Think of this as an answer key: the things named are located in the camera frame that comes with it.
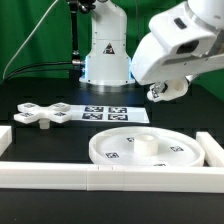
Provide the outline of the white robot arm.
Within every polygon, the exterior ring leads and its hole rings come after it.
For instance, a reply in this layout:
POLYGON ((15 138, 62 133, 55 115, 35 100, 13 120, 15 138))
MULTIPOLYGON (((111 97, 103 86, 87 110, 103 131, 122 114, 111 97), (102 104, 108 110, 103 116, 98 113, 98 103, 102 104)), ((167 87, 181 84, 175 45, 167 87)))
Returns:
POLYGON ((99 89, 138 83, 158 102, 186 94, 198 75, 224 68, 224 0, 185 0, 149 21, 134 55, 126 53, 126 13, 96 0, 83 83, 99 89))

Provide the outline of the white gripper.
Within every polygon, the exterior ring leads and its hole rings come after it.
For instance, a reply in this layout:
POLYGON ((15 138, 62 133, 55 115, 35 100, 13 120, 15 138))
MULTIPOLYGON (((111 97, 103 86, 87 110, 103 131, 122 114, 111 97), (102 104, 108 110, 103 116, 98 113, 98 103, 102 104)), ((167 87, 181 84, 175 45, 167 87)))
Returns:
POLYGON ((186 9, 171 9, 154 16, 138 45, 131 71, 153 97, 167 90, 163 81, 224 68, 224 54, 210 55, 218 32, 196 23, 186 9))

